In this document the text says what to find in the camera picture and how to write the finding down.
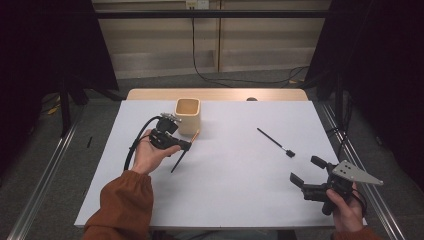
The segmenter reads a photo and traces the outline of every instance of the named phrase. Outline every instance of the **black curtain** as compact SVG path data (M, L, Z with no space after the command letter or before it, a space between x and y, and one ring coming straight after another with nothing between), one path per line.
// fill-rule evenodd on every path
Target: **black curtain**
M340 76L342 90L424 189L424 2L333 0L330 10L357 15L326 19L306 86L327 99Z
M59 83L77 103L84 88L118 86L90 0L1 1L0 33L1 174Z

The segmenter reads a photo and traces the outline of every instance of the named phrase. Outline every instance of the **wall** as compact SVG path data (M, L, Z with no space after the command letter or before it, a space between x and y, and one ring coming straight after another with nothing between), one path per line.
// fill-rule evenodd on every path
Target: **wall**
M321 10L330 1L210 0L210 9ZM96 10L183 10L185 1L93 0ZM191 19L99 20L118 78L194 73ZM195 19L201 72L309 65L323 19Z

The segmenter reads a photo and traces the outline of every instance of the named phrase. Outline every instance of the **hand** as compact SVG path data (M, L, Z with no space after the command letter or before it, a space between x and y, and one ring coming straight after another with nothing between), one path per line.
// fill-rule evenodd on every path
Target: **hand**
M157 149L149 141L148 135L150 132L150 129L146 130L137 146L135 151L134 165L131 168L131 171L140 174L149 174L160 165L165 157L181 150L181 147L178 145L163 150Z
M357 232L364 228L362 224L362 207L359 202L350 198L347 202L334 190L328 189L327 196L336 204L333 210L334 225L338 232Z

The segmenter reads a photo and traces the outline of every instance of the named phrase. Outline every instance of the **white paper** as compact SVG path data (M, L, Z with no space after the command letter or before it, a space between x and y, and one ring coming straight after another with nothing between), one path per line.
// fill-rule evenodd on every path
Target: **white paper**
M122 173L128 148L142 126L175 101L124 101L75 225L99 208L100 190ZM201 128L174 173L182 152L164 159L150 175L154 190L152 227L295 228L333 226L323 203L306 201L289 180L327 180L311 156L338 163L312 102L201 102ZM154 128L156 122L149 125ZM289 158L257 128L296 153ZM190 138L174 134L177 138Z

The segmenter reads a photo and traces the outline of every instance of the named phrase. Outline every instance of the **metal bar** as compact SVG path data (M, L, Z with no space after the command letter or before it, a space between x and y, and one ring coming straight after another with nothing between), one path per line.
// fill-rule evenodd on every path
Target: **metal bar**
M23 240L26 238L28 231L31 227L32 222L34 221L35 216L38 213L38 210L43 203L44 197L50 187L50 184L54 178L54 175L59 168L60 162L72 140L72 137L75 133L76 126L81 120L82 112L84 107L81 107L76 114L75 121L71 125L71 128L66 133L66 135L60 138L58 145L50 158L49 163L47 164L46 169L44 170L43 175L41 176L40 181L38 182L34 192L32 193L28 203L26 204L24 210L16 221L15 225L12 228L7 240Z
M337 123L335 121L335 113L331 106L328 103L323 103L322 105L324 112L326 114L327 120L330 122L332 127L337 127ZM340 132L336 133L337 139L340 143L342 143L343 136ZM361 168L366 171L364 165L362 164L361 159L356 153L355 148L350 142L348 137L345 137L344 140L344 152L347 156L347 160L350 161L355 166ZM406 239L403 235L395 217L393 216L391 210L387 206L386 202L383 200L380 195L378 189L375 186L370 186L369 184L362 184L365 194L368 197L369 202L373 205L375 212L377 213L381 223L386 229L387 234L392 240L402 240Z
M328 10L96 10L92 12L38 12L43 16L96 17L98 19L137 18L327 18L355 14Z
M59 94L60 94L60 106L62 113L62 134L60 137L64 137L71 126L71 113L69 112L69 96L66 89L66 79L62 76L59 80Z

